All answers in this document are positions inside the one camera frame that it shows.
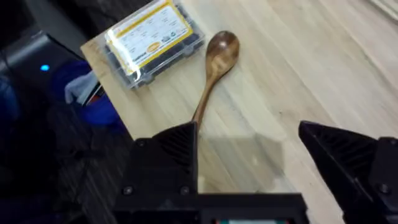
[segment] clear plastic container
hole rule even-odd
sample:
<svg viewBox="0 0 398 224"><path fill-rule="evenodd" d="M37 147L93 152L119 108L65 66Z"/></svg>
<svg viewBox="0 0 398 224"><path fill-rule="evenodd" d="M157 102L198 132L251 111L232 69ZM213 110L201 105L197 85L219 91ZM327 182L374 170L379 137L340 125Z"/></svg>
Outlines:
<svg viewBox="0 0 398 224"><path fill-rule="evenodd" d="M150 83L191 56L204 34L178 1L156 0L96 38L113 72L128 88Z"/></svg>

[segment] black plastic part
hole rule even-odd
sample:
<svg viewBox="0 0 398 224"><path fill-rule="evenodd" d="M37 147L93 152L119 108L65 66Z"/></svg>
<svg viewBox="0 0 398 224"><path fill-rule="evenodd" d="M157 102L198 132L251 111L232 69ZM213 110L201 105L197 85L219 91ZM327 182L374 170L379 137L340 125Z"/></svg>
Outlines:
<svg viewBox="0 0 398 224"><path fill-rule="evenodd" d="M137 139L123 174L117 202L130 195L197 193L197 129L187 123L167 129L152 138ZM126 189L134 193L126 196Z"/></svg>
<svg viewBox="0 0 398 224"><path fill-rule="evenodd" d="M300 194L213 194L197 191L197 124L138 139L130 151L113 212L119 224L211 224L216 220L308 223Z"/></svg>
<svg viewBox="0 0 398 224"><path fill-rule="evenodd" d="M397 163L394 168L391 162L398 161L398 157L396 151L385 148L384 140L378 142L362 134L308 121L300 123L298 134L343 210L346 223L397 223L396 199L386 197L392 195L389 190L396 188L392 183L397 179L392 179ZM383 194L382 201L392 204L378 203L378 189L389 193Z"/></svg>
<svg viewBox="0 0 398 224"><path fill-rule="evenodd" d="M380 138L374 157L369 183L374 187L380 207L387 213L398 214L398 141Z"/></svg>
<svg viewBox="0 0 398 224"><path fill-rule="evenodd" d="M119 224L211 224L215 220L281 220L308 223L300 194L132 196L114 214Z"/></svg>

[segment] wooden table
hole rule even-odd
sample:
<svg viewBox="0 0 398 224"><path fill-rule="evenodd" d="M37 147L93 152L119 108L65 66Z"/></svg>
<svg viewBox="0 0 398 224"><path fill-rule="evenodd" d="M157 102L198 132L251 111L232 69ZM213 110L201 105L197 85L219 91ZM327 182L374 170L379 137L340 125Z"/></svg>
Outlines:
<svg viewBox="0 0 398 224"><path fill-rule="evenodd" d="M301 192L313 223L341 223L297 135L299 121L398 136L398 28L364 1L182 2L207 41L224 29L241 41L201 127L200 191ZM82 51L133 138L192 117L205 48L137 91L122 87L94 41Z"/></svg>

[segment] blue led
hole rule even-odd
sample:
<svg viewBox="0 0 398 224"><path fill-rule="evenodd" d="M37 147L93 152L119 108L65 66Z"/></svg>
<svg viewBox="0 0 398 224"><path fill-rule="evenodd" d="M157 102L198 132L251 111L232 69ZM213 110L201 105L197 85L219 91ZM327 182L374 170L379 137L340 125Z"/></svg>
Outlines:
<svg viewBox="0 0 398 224"><path fill-rule="evenodd" d="M50 70L50 66L49 65L42 65L40 67L40 70L43 71L43 72L46 72L46 71Z"/></svg>

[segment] wooden board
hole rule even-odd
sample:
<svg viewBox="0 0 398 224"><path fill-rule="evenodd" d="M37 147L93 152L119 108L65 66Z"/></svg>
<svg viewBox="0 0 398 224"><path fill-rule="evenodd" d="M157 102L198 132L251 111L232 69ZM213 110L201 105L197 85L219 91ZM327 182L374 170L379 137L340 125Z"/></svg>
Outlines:
<svg viewBox="0 0 398 224"><path fill-rule="evenodd" d="M398 1L397 0L370 0L379 7L391 19L398 21Z"/></svg>
<svg viewBox="0 0 398 224"><path fill-rule="evenodd" d="M312 223L341 211L301 143L302 119L398 136L397 27L364 1L182 0L209 40L241 42L200 131L201 192L301 192ZM205 49L127 90L95 41L82 47L133 138L187 122L205 84Z"/></svg>

